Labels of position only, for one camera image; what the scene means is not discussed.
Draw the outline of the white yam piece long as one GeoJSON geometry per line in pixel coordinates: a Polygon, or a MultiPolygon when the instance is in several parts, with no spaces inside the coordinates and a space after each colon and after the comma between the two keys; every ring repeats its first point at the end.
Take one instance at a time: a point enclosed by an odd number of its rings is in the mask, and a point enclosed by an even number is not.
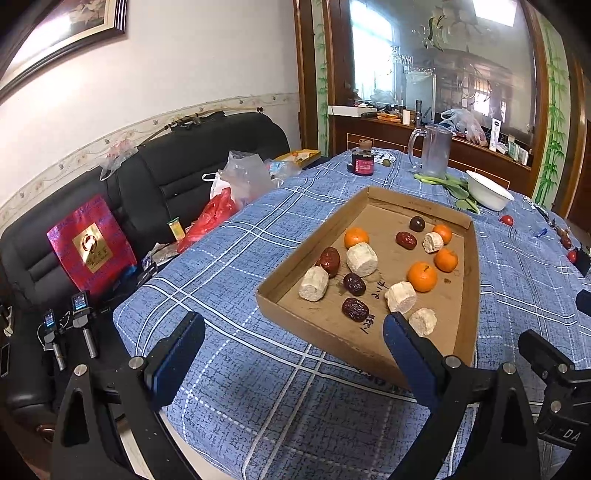
{"type": "Polygon", "coordinates": [[[417,293],[410,282],[401,281],[388,289],[385,298],[392,313],[406,314],[414,308],[417,302],[417,293]]]}

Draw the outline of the large orange tangerine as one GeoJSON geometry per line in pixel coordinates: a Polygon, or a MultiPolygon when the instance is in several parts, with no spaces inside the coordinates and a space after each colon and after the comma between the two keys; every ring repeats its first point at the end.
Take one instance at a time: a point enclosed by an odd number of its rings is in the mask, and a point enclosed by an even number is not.
{"type": "Polygon", "coordinates": [[[419,293],[432,291],[438,283],[436,268],[427,262],[413,264],[407,272],[407,280],[419,293]]]}

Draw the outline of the white yam piece small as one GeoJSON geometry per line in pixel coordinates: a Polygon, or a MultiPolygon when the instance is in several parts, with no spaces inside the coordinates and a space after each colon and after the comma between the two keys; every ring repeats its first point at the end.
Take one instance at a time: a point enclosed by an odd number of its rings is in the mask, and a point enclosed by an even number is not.
{"type": "Polygon", "coordinates": [[[422,246],[426,253],[434,254],[439,252],[445,246],[445,242],[439,233],[433,231],[425,235],[422,241],[422,246]]]}

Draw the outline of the red date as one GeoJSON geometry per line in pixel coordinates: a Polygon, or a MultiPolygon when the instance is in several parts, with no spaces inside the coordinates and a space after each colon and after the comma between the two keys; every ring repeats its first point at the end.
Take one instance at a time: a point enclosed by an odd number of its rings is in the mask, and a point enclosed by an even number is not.
{"type": "Polygon", "coordinates": [[[396,242],[407,250],[414,250],[417,247],[416,237],[407,231],[400,231],[396,235],[396,242]]]}
{"type": "Polygon", "coordinates": [[[329,278],[335,278],[341,265],[339,251],[332,246],[325,248],[315,265],[322,267],[328,273],[329,278]]]}

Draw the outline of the white yam piece large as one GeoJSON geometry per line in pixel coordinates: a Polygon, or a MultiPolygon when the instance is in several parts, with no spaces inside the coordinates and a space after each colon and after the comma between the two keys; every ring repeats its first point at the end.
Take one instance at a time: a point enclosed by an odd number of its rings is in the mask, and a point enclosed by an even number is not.
{"type": "Polygon", "coordinates": [[[346,265],[360,277],[367,277],[378,269],[378,256],[369,243],[360,242],[346,252],[346,265]]]}

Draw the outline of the dark round date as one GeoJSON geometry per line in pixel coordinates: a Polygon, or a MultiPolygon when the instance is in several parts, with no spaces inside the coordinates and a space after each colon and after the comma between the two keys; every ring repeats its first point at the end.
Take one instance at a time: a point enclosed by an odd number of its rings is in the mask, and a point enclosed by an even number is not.
{"type": "Polygon", "coordinates": [[[409,228],[415,232],[423,232],[426,228],[426,222],[421,216],[415,216],[410,220],[409,228]]]}

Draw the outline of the black leather sofa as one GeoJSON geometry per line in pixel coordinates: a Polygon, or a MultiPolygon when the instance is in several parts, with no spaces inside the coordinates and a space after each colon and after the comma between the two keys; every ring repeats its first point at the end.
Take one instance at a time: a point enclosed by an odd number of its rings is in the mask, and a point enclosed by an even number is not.
{"type": "Polygon", "coordinates": [[[263,113],[211,114],[148,142],[105,180],[99,169],[82,174],[13,222],[1,236],[1,304],[15,322],[1,402],[12,418],[30,431],[52,427],[69,376],[39,342],[43,314],[64,316],[80,290],[47,237],[52,227],[101,198],[141,260],[173,241],[169,221],[197,220],[209,196],[202,177],[224,167],[229,152],[267,160],[288,150],[286,133],[263,113]]]}

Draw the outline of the red gift bag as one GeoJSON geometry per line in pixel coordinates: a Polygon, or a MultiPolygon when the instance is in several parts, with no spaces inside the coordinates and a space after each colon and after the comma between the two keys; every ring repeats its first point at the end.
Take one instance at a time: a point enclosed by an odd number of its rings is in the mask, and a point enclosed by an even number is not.
{"type": "Polygon", "coordinates": [[[95,195],[46,233],[61,266],[79,291],[105,294],[137,260],[106,201],[95,195]]]}

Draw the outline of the black box at edge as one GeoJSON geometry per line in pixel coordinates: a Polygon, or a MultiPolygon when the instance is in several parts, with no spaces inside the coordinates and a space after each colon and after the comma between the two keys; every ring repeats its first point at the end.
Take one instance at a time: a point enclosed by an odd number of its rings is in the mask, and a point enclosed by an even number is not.
{"type": "Polygon", "coordinates": [[[584,248],[579,247],[576,250],[575,267],[583,277],[586,277],[591,265],[590,253],[584,248]]]}

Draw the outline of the red plastic bag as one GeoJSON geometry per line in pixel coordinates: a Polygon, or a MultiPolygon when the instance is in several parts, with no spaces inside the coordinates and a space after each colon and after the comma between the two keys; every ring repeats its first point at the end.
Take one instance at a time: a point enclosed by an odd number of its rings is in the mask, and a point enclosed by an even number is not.
{"type": "Polygon", "coordinates": [[[195,242],[235,215],[237,211],[238,207],[231,197],[231,189],[224,187],[221,193],[215,195],[206,204],[197,221],[191,225],[185,237],[178,243],[177,252],[183,253],[195,242]]]}

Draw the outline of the brown cardboard tray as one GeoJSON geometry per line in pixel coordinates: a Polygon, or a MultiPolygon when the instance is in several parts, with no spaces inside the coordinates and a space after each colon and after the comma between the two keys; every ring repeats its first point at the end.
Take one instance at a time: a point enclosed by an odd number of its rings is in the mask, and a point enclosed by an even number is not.
{"type": "Polygon", "coordinates": [[[479,317],[480,274],[476,232],[470,216],[443,205],[378,187],[367,187],[349,199],[334,215],[315,230],[301,246],[283,260],[259,285],[256,300],[263,316],[295,336],[313,344],[356,369],[401,387],[407,384],[390,353],[383,324],[390,310],[385,294],[404,281],[417,262],[434,262],[422,245],[407,250],[396,242],[410,220],[421,216],[426,228],[437,224],[451,228],[449,249],[459,257],[451,273],[439,272],[438,283],[417,296],[418,308],[435,311],[438,322],[430,340],[444,356],[455,355],[464,363],[473,361],[479,317]],[[360,297],[370,309],[362,323],[342,313],[349,292],[342,279],[349,273],[346,264],[329,280],[325,296],[310,302],[298,296],[304,274],[325,248],[332,246],[346,257],[346,230],[359,227],[370,235],[370,247],[378,256],[378,269],[365,278],[366,292],[360,297]]]}

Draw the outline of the white bowl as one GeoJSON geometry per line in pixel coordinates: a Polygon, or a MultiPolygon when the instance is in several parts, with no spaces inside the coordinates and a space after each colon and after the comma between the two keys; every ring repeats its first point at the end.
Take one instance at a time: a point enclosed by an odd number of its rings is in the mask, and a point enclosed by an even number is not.
{"type": "Polygon", "coordinates": [[[467,171],[466,174],[470,194],[484,207],[500,212],[515,200],[507,189],[488,177],[474,171],[467,171]]]}

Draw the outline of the green leafy vegetable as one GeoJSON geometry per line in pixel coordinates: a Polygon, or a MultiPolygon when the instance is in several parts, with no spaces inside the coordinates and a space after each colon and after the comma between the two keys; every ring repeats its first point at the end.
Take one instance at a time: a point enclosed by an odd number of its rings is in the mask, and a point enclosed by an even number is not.
{"type": "Polygon", "coordinates": [[[445,178],[439,178],[420,173],[415,173],[414,178],[422,183],[442,186],[455,199],[456,209],[476,215],[480,214],[478,202],[469,192],[468,182],[465,179],[450,175],[447,175],[445,178]]]}

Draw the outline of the clear plastic bag on sofa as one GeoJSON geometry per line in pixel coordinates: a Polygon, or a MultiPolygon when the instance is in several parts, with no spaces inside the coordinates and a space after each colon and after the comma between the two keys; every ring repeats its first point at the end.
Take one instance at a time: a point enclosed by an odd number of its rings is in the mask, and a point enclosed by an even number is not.
{"type": "Polygon", "coordinates": [[[228,188],[238,210],[276,189],[269,168],[259,154],[232,150],[228,152],[228,162],[222,169],[205,173],[201,180],[211,187],[211,199],[228,188]]]}

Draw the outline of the plastic bag on sideboard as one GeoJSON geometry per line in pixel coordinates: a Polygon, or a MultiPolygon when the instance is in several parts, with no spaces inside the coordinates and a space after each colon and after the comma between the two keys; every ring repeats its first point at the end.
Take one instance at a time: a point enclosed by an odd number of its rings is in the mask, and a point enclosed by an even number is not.
{"type": "Polygon", "coordinates": [[[474,115],[465,108],[452,108],[441,113],[440,125],[456,136],[480,146],[487,146],[487,138],[474,115]]]}

